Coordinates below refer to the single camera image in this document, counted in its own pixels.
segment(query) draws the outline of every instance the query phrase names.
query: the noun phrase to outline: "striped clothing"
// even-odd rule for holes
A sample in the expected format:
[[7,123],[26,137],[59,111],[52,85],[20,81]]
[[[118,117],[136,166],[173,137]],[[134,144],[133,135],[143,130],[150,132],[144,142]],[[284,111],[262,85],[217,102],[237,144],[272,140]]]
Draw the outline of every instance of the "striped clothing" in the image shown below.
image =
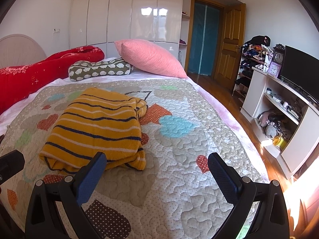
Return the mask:
[[85,90],[63,112],[40,152],[51,170],[75,173],[97,152],[107,157],[106,169],[122,165],[143,170],[138,119],[146,101],[97,88]]

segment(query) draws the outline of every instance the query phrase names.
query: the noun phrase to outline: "black bag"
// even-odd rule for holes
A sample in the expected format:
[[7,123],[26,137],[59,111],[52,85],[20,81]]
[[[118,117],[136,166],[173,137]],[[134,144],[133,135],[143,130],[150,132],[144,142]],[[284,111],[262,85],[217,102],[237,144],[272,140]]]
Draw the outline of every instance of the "black bag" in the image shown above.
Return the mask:
[[254,45],[265,45],[270,46],[270,37],[268,36],[254,36],[250,41],[247,41],[245,44],[254,44]]

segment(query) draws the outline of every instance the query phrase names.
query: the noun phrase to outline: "metal screw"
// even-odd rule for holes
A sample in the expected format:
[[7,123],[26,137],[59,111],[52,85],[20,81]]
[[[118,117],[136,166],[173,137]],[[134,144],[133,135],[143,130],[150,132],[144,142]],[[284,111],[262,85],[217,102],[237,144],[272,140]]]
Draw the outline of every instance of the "metal screw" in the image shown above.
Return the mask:
[[43,181],[42,180],[38,180],[36,183],[35,183],[37,186],[41,186],[43,184]]
[[275,186],[279,186],[279,182],[277,180],[273,180],[272,184],[274,184]]
[[64,178],[65,182],[71,182],[72,180],[73,180],[72,176],[67,176],[67,177]]
[[245,182],[245,183],[250,183],[250,178],[249,177],[247,177],[247,176],[244,176],[243,178],[241,178],[242,179],[242,181],[243,182]]

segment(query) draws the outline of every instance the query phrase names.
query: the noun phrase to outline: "television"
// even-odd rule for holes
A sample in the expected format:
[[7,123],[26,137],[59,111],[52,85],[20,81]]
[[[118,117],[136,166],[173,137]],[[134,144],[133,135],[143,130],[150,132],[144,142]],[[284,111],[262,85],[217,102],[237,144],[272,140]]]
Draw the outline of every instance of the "television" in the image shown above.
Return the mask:
[[318,59],[298,49],[286,46],[280,75],[319,102]]

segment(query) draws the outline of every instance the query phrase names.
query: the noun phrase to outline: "quilt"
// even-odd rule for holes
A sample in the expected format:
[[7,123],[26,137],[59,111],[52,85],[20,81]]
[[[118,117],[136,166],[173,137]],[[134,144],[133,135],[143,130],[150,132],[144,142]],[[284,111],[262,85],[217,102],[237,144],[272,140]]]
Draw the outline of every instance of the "quilt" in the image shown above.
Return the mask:
[[[185,80],[51,86],[15,118],[0,146],[0,156],[17,149],[26,160],[24,170],[1,185],[0,194],[23,230],[35,182],[52,183],[67,175],[51,171],[39,159],[39,151],[63,110],[89,87],[139,97],[148,104],[140,119],[146,168],[106,170],[82,205],[101,238],[211,238],[233,207],[208,169],[212,152],[241,176],[263,181],[236,135]],[[58,209],[69,235],[76,238],[62,204]],[[256,210],[253,204],[238,238],[245,236]]]

